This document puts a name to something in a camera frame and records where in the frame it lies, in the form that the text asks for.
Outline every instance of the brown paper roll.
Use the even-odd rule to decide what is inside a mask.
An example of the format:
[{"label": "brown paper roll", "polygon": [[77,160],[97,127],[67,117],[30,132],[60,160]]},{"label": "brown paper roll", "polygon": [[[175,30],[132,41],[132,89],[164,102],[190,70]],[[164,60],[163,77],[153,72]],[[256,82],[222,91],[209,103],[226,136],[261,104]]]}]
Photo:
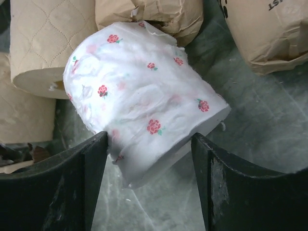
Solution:
[{"label": "brown paper roll", "polygon": [[219,2],[243,59],[256,74],[308,61],[308,0]]},{"label": "brown paper roll", "polygon": [[63,80],[73,50],[97,31],[95,0],[11,1],[11,80],[37,96],[67,99]]},{"label": "brown paper roll", "polygon": [[95,0],[99,30],[115,22],[146,20],[172,35],[178,46],[186,46],[198,34],[203,22],[202,0]]},{"label": "brown paper roll", "polygon": [[56,100],[17,89],[10,74],[8,54],[0,53],[0,143],[52,140]]}]

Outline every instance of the rose print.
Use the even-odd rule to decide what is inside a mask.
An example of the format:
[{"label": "rose print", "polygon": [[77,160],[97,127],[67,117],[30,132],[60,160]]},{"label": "rose print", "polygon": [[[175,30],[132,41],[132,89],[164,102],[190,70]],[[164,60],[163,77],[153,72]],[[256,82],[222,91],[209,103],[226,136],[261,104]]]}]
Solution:
[{"label": "rose print", "polygon": [[200,99],[197,99],[197,101],[199,102],[198,108],[199,108],[202,112],[208,112],[208,110],[210,109],[210,107],[209,107],[207,101],[200,100]]},{"label": "rose print", "polygon": [[121,40],[119,40],[118,35],[109,35],[107,42],[109,42],[109,43],[114,43],[114,42],[120,43]]},{"label": "rose print", "polygon": [[178,65],[180,65],[180,66],[182,66],[182,65],[184,64],[183,60],[180,59],[180,58],[173,58],[173,59],[174,59],[174,61],[175,61]]},{"label": "rose print", "polygon": [[118,130],[118,129],[112,130],[112,138],[111,138],[111,141],[112,141],[112,142],[117,141],[119,138],[120,138],[120,132],[119,132],[119,130]]},{"label": "rose print", "polygon": [[84,113],[87,113],[87,112],[88,112],[88,106],[86,106],[86,105],[83,106],[83,112],[84,112]]},{"label": "rose print", "polygon": [[156,71],[158,69],[157,67],[155,67],[155,63],[149,63],[148,68],[150,68],[151,71]]},{"label": "rose print", "polygon": [[125,89],[125,86],[126,86],[125,82],[120,82],[120,83],[117,85],[117,88],[118,88],[118,90],[124,90],[124,89]]},{"label": "rose print", "polygon": [[175,94],[170,97],[170,100],[176,103],[180,103],[182,101],[182,98],[181,96]]},{"label": "rose print", "polygon": [[115,160],[115,161],[113,161],[112,163],[114,164],[114,165],[116,165],[120,160],[123,160],[124,159],[124,156],[122,155],[122,154],[120,154],[118,157],[117,157],[117,159]]},{"label": "rose print", "polygon": [[138,25],[141,26],[142,28],[145,28],[145,24],[143,22],[140,22]]},{"label": "rose print", "polygon": [[72,74],[75,74],[75,71],[77,70],[78,66],[77,66],[77,63],[78,63],[78,59],[76,59],[76,56],[73,57],[73,70],[72,70]]},{"label": "rose print", "polygon": [[73,100],[72,96],[71,96],[69,93],[67,94],[67,96],[68,96],[68,98],[69,98],[70,101]]},{"label": "rose print", "polygon": [[165,128],[161,129],[161,124],[157,119],[151,119],[146,129],[150,132],[151,135],[157,133],[161,136],[163,132],[162,130],[164,130]]},{"label": "rose print", "polygon": [[97,49],[97,46],[94,45],[94,44],[91,44],[91,45],[87,46],[87,48],[86,48],[87,53],[90,53],[90,54],[95,53],[96,49]]},{"label": "rose print", "polygon": [[98,88],[98,91],[97,93],[99,93],[100,97],[104,97],[108,95],[108,92],[107,92],[107,87],[105,85],[101,85],[99,88]]}]

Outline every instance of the brown paper bag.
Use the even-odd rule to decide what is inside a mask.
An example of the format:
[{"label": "brown paper bag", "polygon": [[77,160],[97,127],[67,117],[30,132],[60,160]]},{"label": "brown paper bag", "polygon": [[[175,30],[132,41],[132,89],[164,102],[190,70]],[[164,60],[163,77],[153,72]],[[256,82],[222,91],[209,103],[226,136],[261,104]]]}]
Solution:
[{"label": "brown paper bag", "polygon": [[202,0],[96,0],[95,20],[99,30],[114,22],[146,20],[186,46],[203,22]]},{"label": "brown paper bag", "polygon": [[308,0],[218,0],[254,72],[291,70],[308,60]]}]

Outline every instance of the gray floor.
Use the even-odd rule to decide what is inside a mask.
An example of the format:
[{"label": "gray floor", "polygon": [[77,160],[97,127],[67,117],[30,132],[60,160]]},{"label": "gray floor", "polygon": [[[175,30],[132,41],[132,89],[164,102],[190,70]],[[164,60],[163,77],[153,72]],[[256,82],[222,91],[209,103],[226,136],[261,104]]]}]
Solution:
[{"label": "gray floor", "polygon": [[[208,138],[253,163],[281,172],[308,166],[308,64],[266,77],[254,75],[236,49],[216,0],[206,1],[205,28],[186,51],[194,69],[231,105],[226,130]],[[0,36],[7,49],[8,34]],[[57,104],[56,137],[66,148],[92,135],[69,101]],[[203,231],[191,155],[138,190],[121,188],[108,161],[93,231]]]}]

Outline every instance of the beige paper roll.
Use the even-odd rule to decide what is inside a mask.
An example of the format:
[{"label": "beige paper roll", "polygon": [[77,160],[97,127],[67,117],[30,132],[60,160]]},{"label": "beige paper roll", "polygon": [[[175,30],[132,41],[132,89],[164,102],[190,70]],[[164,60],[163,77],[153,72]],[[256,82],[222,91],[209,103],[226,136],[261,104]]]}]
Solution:
[{"label": "beige paper roll", "polygon": [[59,84],[73,50],[97,31],[95,0],[12,0],[11,80],[37,96],[67,99]]},{"label": "beige paper roll", "polygon": [[8,54],[0,53],[0,143],[52,140],[56,100],[17,89],[10,74]]},{"label": "beige paper roll", "polygon": [[203,22],[202,0],[95,0],[95,2],[96,24],[100,30],[115,22],[145,20],[175,37],[180,47],[192,42]]}]

